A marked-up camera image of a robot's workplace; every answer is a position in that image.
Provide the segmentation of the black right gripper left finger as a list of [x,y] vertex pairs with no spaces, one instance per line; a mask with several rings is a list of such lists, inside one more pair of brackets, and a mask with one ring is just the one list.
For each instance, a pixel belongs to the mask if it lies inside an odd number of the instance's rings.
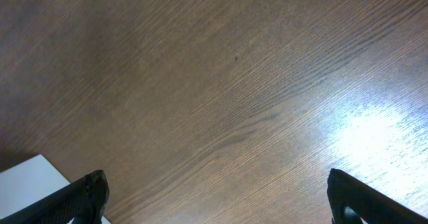
[[1,220],[1,224],[102,224],[109,198],[103,170],[96,170]]

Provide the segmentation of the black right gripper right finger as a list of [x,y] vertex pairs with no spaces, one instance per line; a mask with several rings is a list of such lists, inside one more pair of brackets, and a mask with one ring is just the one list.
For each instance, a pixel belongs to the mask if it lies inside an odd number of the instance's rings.
[[328,175],[327,195],[334,224],[427,223],[427,218],[339,169]]

